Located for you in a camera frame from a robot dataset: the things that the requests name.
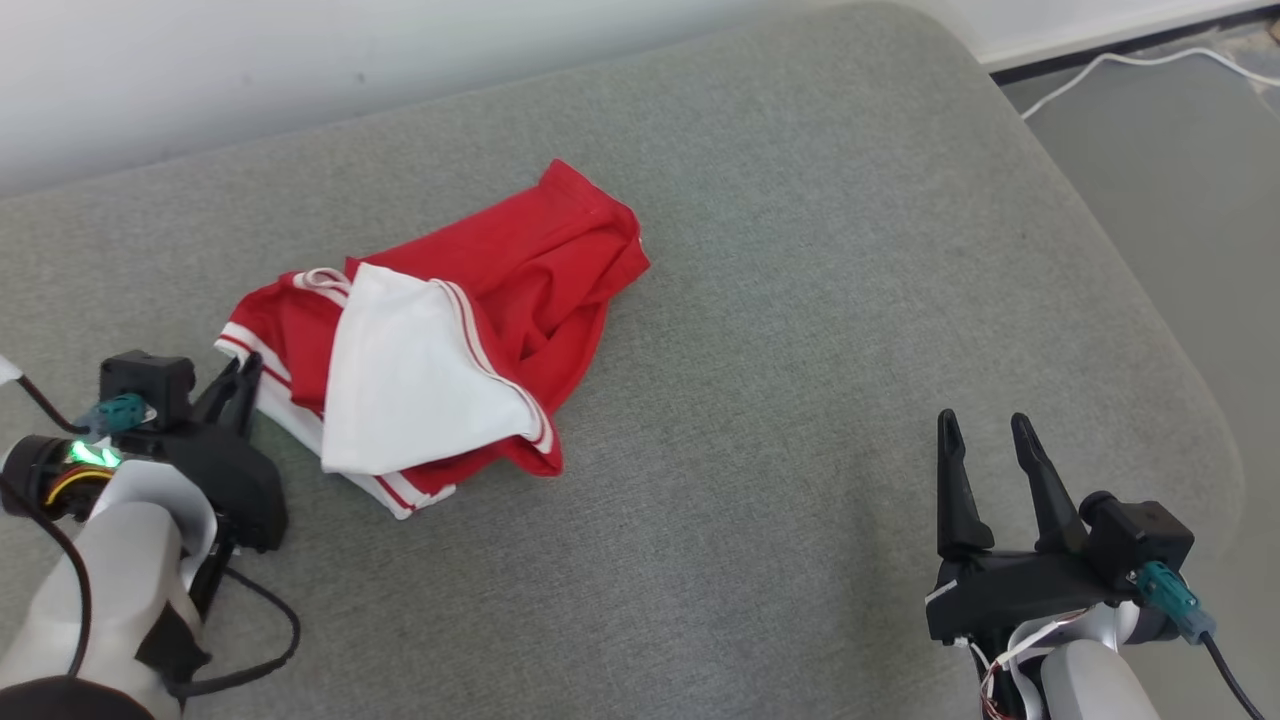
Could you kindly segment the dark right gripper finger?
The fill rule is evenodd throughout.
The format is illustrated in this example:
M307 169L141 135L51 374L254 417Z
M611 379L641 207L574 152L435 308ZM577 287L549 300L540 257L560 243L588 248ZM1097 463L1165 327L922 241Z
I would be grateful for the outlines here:
M1014 413L1010 425L1018 464L1027 475L1036 512L1038 537L1034 551L1080 553L1085 547L1088 530L1030 418Z
M961 561L995 547L995 534L977 509L965 455L957 416L945 409L937 418L937 552L943 561Z

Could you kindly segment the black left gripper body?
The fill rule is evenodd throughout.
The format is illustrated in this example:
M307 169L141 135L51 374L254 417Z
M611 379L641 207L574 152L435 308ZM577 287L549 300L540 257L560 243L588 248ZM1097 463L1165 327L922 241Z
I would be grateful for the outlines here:
M236 550L282 547L289 525L282 477L274 461L227 427L188 421L160 434L157 450L212 509L211 546L189 553L198 561L189 596L205 619Z

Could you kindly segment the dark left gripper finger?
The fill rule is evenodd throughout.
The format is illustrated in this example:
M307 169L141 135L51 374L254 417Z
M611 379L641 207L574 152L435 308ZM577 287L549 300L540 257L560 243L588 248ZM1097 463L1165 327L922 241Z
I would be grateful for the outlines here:
M233 357L193 402L193 420L248 429L248 361Z
M261 354L250 352L238 370L238 433L250 434L256 409L264 360Z

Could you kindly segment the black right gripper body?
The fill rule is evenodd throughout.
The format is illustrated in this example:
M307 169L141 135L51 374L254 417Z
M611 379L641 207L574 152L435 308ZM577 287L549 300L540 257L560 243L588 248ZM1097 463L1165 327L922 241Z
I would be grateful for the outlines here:
M1106 577L1083 550L1062 552L945 548L934 594L925 602L929 638L1011 632L1030 620L1092 609L1139 605L1134 584Z

